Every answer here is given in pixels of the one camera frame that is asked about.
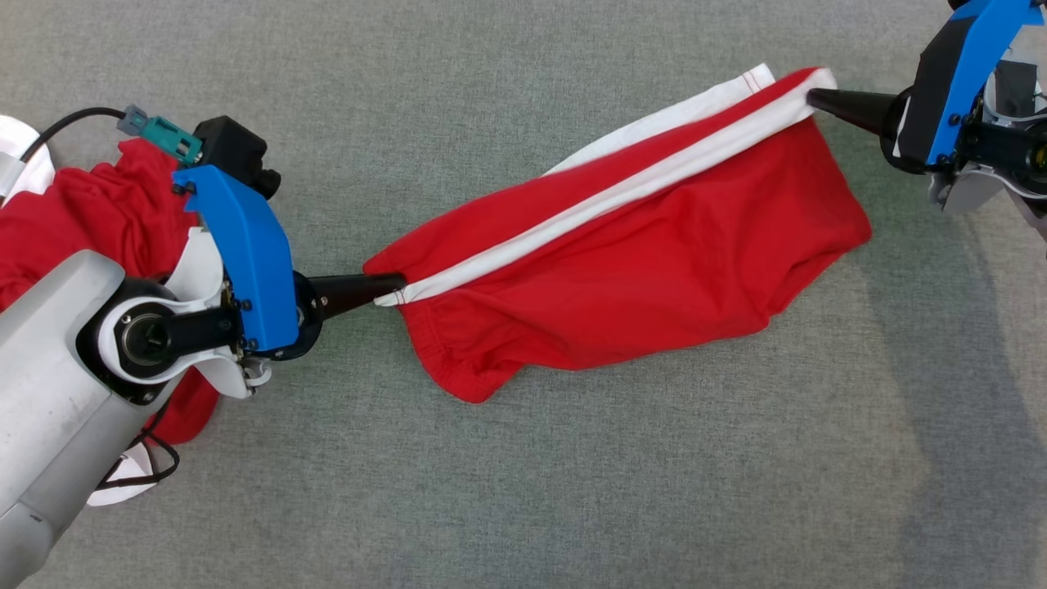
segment white cloth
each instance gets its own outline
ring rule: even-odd
[[[144,444],[128,450],[120,455],[120,466],[106,480],[118,481],[132,477],[144,477],[153,474],[153,463],[149,459],[149,450]],[[87,504],[92,507],[112,505],[127,501],[136,495],[146,493],[147,490],[156,486],[156,483],[141,484],[137,486],[117,486],[104,491],[96,491],[91,494]]]
[[[35,141],[40,133],[21,120],[0,114],[0,152],[21,157],[29,143]],[[54,181],[54,164],[47,145],[42,145],[26,164],[22,175],[15,182],[12,197],[20,191],[43,194]]]

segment white stripe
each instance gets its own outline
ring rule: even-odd
[[[906,129],[906,118],[909,118],[909,105],[912,104],[913,97],[909,96],[906,99],[906,109],[901,111],[901,120],[898,121],[898,130],[894,132],[895,137],[901,136],[901,131]],[[897,139],[894,141],[894,150],[891,151],[891,155],[894,157],[901,157],[901,148]]]
[[[375,304],[392,308],[422,301],[503,268],[597,217],[722,163],[763,139],[796,124],[815,112],[807,106],[808,90],[836,87],[836,80],[829,70],[816,70],[803,83],[737,122],[503,243],[446,270],[409,284],[399,292],[375,299]]]
[[[771,69],[766,64],[760,64],[734,80],[713,86],[696,96],[691,96],[684,101],[648,114],[621,129],[607,133],[557,163],[544,175],[576,167],[639,143],[644,139],[649,139],[654,135],[661,135],[670,129],[709,118],[774,83],[775,76],[771,73]]]

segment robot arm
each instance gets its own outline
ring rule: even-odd
[[[162,285],[81,251],[0,314],[0,588],[43,566],[185,370],[248,398],[325,321],[404,285],[293,271],[267,203],[280,175],[262,167],[265,141],[230,118],[190,135],[131,107],[119,127],[180,161],[175,191],[206,228]]]
[[[881,138],[891,165],[933,177],[945,210],[1005,189],[1047,240],[1047,101],[1035,64],[1009,55],[1041,0],[951,0],[952,18],[900,94],[814,90],[808,103]]]

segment black cable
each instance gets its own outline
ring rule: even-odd
[[[112,116],[114,118],[124,118],[124,111],[116,110],[115,108],[96,106],[91,108],[85,108],[83,110],[77,110],[72,114],[68,114],[54,124],[51,124],[50,127],[45,129],[44,132],[41,133],[39,137],[37,137],[37,140],[32,141],[32,143],[29,144],[29,146],[25,150],[25,153],[22,154],[21,160],[25,163],[28,163],[29,160],[32,159],[34,154],[36,154],[37,151],[44,143],[51,140],[51,138],[54,137],[54,135],[57,135],[58,132],[61,131],[62,129],[65,129],[66,127],[72,124],[73,122],[80,120],[81,118],[87,118],[88,116],[98,116],[98,115]]]
[[[156,426],[159,425],[160,420],[163,420],[163,414],[168,412],[169,405],[171,405],[171,400],[168,400],[168,403],[163,404],[163,407],[161,407],[160,410],[156,412],[156,415],[153,416],[153,422],[150,423],[149,427],[142,430],[140,434],[138,434],[137,436],[135,436],[133,440],[131,440],[131,444],[128,445],[128,450],[131,450],[132,448],[138,446],[147,437],[153,435],[153,432],[156,431]]]
[[[113,465],[113,468],[110,469],[108,473],[106,473],[106,476],[102,479],[102,482],[98,483],[98,486],[95,488],[95,491],[103,491],[106,489],[116,489],[121,486],[137,486],[140,484],[158,483],[163,479],[170,477],[171,475],[175,474],[175,471],[178,470],[178,463],[180,461],[178,452],[176,452],[175,449],[171,447],[171,445],[156,437],[156,435],[153,433],[156,430],[157,425],[159,425],[160,420],[163,420],[163,415],[164,413],[166,413],[168,406],[170,405],[171,405],[170,401],[163,404],[160,410],[156,412],[156,415],[153,416],[153,422],[150,423],[150,425],[146,429],[143,429],[140,434],[138,434],[137,436],[135,436],[133,440],[131,440],[131,444],[128,445],[128,450],[131,450],[132,448],[144,441],[146,438],[149,438],[153,440],[156,444],[156,446],[160,447],[164,452],[168,453],[168,456],[170,456],[172,460],[171,467],[169,467],[164,471],[161,471],[159,473],[154,473],[152,475],[147,475],[144,477],[130,477],[127,479],[118,479],[115,481],[107,480],[109,479],[109,477],[113,476],[113,473],[115,473],[116,469],[120,466],[120,462],[124,460],[124,458],[120,458],[120,460],[117,460],[116,463]],[[152,462],[153,456],[149,452],[149,449],[146,450],[146,453],[149,454],[150,462]]]
[[[171,475],[175,474],[175,471],[178,470],[178,463],[181,461],[175,449],[172,448],[171,445],[154,436],[153,434],[149,434],[147,437],[156,443],[156,446],[160,447],[161,449],[163,449],[164,452],[168,453],[168,456],[170,456],[172,460],[171,467],[168,467],[165,470],[160,471],[159,473],[154,473],[152,475],[147,475],[144,477],[130,477],[127,479],[119,479],[115,481],[103,481],[98,483],[96,491],[116,489],[121,486],[138,486],[142,484],[158,483],[163,479],[170,477]]]

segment blue gripper bracket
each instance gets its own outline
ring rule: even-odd
[[[261,194],[214,165],[175,172],[188,188],[187,211],[199,212],[215,237],[240,302],[244,345],[269,352],[298,339],[291,246]]]
[[[962,29],[966,28],[966,39],[956,63],[934,142],[927,154],[928,164],[934,164],[938,157],[949,155],[956,149],[960,128],[950,123],[950,118],[953,114],[971,112],[975,97],[1025,25],[1044,25],[1043,12],[1030,0],[971,0],[953,13],[943,32],[955,30],[957,35],[963,35]]]

